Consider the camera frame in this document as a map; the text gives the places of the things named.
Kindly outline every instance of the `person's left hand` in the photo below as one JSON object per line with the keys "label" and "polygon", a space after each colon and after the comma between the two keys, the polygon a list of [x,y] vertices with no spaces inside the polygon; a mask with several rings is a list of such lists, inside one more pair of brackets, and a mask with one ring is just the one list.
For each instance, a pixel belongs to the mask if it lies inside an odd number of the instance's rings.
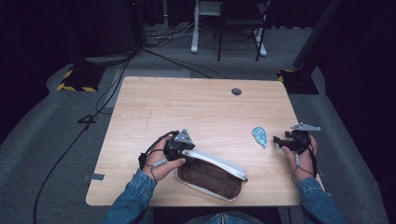
{"label": "person's left hand", "polygon": [[148,156],[145,166],[143,167],[143,172],[156,182],[164,179],[172,170],[180,167],[184,164],[184,162],[186,162],[186,159],[181,158],[175,161],[167,161],[166,163],[157,167],[152,166],[152,164],[155,162],[165,159],[163,150],[165,149],[166,141],[168,141],[171,137],[172,135],[168,135],[157,145],[155,145],[155,147],[152,149],[152,152]]}

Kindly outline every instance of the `denim sleeve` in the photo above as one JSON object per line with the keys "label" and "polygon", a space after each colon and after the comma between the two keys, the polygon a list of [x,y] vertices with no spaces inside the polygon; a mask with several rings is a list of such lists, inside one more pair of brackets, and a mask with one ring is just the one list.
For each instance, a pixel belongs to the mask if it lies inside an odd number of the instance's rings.
{"label": "denim sleeve", "polygon": [[138,169],[125,191],[108,209],[102,223],[131,223],[148,207],[156,183]]}
{"label": "denim sleeve", "polygon": [[315,178],[301,180],[298,190],[305,223],[346,223],[332,196],[323,190]]}

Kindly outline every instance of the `chair leg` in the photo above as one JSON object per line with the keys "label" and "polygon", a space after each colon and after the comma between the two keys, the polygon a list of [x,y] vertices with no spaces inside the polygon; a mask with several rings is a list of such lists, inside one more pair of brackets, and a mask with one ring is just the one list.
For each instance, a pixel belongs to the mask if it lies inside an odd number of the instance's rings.
{"label": "chair leg", "polygon": [[262,41],[264,39],[264,31],[265,31],[265,27],[262,27],[262,36],[260,37],[260,44],[259,44],[259,48],[257,49],[256,61],[259,60],[260,50],[262,49]]}
{"label": "chair leg", "polygon": [[221,54],[222,31],[223,31],[223,28],[220,27],[218,62],[220,61],[220,54]]}

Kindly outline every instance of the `person's right hand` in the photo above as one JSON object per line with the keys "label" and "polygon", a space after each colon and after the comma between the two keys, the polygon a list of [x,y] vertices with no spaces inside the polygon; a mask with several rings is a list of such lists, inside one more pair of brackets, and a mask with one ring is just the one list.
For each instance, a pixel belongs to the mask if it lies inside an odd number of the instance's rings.
{"label": "person's right hand", "polygon": [[[317,140],[312,135],[309,135],[311,139],[311,150],[314,152],[314,155],[317,155],[318,152],[318,143]],[[288,147],[282,147],[283,152],[285,153],[286,157],[288,158],[290,169],[293,172],[293,176],[297,183],[305,178],[313,177],[314,167],[312,165],[312,159],[309,155],[309,150],[307,149],[299,156],[300,167],[297,167],[296,164],[296,152],[290,151]]]}

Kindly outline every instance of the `hand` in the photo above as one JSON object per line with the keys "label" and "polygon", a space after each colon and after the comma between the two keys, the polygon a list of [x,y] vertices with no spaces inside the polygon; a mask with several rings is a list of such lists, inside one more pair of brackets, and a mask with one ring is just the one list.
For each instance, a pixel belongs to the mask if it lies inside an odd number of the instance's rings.
{"label": "hand", "polygon": [[[314,152],[314,155],[317,155],[318,151],[318,143],[317,140],[312,135],[309,135],[311,139],[311,149]],[[297,183],[305,178],[313,177],[314,167],[312,165],[312,159],[309,155],[309,150],[307,149],[304,153],[299,156],[300,165],[297,167],[296,164],[296,152],[290,151],[288,147],[282,147],[283,152],[288,158],[290,169],[293,172],[293,176],[295,177]]]}
{"label": "hand", "polygon": [[186,159],[182,158],[175,161],[167,161],[166,163],[157,167],[152,166],[152,164],[155,162],[165,159],[163,150],[165,149],[166,141],[168,141],[171,137],[172,135],[168,135],[157,145],[155,145],[155,147],[151,150],[152,152],[148,156],[145,166],[143,167],[143,172],[156,182],[164,179],[172,170],[180,167],[184,164],[184,162],[186,162]]}

